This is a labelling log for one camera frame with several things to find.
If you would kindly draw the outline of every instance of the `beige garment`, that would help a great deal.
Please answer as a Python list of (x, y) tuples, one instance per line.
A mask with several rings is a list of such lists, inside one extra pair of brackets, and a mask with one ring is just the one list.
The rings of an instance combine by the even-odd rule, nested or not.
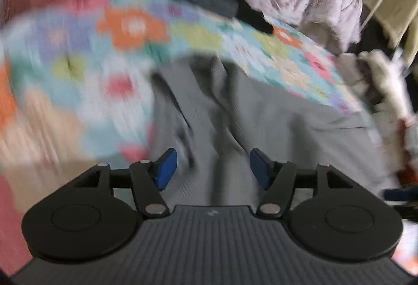
[[(364, 0), (373, 9), (379, 0)], [(403, 60), (408, 67), (418, 52), (418, 0), (383, 0), (375, 18), (389, 37), (389, 46), (396, 48), (409, 28)]]

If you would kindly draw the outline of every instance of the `orange flower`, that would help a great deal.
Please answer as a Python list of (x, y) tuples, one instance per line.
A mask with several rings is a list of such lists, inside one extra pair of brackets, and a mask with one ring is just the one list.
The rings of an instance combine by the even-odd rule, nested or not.
[(279, 39), (283, 44), (295, 47), (297, 49), (302, 49), (302, 41), (289, 33), (289, 31), (284, 28), (279, 28), (273, 26), (274, 36)]
[(166, 23), (136, 8), (106, 9), (104, 19), (97, 23), (97, 31), (112, 34), (113, 45), (123, 50), (143, 47), (146, 41), (170, 40)]
[(12, 119), (17, 110), (15, 97), (9, 85), (9, 62), (4, 60), (4, 66), (0, 67), (0, 129)]

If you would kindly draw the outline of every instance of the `bed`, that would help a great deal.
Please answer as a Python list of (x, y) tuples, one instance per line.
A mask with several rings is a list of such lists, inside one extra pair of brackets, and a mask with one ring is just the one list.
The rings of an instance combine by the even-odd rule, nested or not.
[(180, 0), (66, 0), (15, 19), (0, 70), (0, 268), (31, 256), (20, 220), (34, 203), (99, 162), (146, 159), (151, 72), (191, 52), (350, 115), (363, 112), (335, 57), (278, 21), (266, 35)]

